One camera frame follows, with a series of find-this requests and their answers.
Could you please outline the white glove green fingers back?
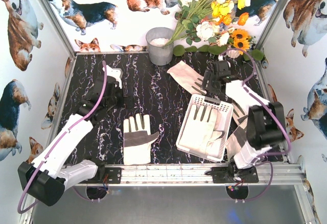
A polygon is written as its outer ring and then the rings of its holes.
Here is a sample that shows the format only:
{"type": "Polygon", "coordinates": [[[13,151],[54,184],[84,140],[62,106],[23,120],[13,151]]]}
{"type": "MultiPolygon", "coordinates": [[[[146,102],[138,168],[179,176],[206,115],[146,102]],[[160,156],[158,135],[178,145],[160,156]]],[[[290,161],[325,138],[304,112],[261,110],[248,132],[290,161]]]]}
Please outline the white glove green fingers back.
{"type": "Polygon", "coordinates": [[[190,94],[206,95],[206,91],[201,89],[203,76],[185,62],[178,62],[173,67],[169,68],[167,73],[190,94]]]}

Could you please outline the white glove grey palm patch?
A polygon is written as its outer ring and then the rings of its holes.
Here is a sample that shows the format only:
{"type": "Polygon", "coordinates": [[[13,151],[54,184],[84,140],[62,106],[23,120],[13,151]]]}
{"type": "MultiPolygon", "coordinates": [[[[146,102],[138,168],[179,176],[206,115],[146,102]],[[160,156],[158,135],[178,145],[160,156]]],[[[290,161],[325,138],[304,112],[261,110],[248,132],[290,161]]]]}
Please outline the white glove grey palm patch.
{"type": "Polygon", "coordinates": [[[151,145],[159,132],[151,133],[150,116],[135,114],[123,121],[123,163],[144,165],[151,162],[151,145]]]}

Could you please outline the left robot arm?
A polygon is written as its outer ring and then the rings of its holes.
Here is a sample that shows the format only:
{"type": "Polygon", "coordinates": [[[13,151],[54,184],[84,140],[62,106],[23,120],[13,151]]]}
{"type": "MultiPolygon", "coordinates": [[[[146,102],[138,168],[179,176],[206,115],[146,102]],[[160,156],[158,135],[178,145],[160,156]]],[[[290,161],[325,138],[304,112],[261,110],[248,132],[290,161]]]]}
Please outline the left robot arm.
{"type": "Polygon", "coordinates": [[[121,78],[107,76],[96,80],[87,95],[74,107],[66,125],[51,144],[31,163],[18,167],[23,194],[47,206],[59,201],[64,192],[97,175],[99,164],[91,159],[63,168],[79,142],[113,108],[125,106],[121,78]]]}

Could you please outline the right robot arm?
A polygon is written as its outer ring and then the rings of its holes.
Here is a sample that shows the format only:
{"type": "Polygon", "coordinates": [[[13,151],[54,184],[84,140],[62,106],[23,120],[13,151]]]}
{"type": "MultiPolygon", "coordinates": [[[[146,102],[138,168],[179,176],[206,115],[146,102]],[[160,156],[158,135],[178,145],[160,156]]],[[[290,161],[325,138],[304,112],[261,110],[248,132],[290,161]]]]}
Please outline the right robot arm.
{"type": "Polygon", "coordinates": [[[229,161],[237,169],[253,167],[255,163],[287,135],[284,108],[252,91],[237,75],[232,74],[227,61],[214,61],[206,69],[201,88],[210,93],[224,92],[232,100],[233,117],[238,127],[226,142],[229,161]]]}

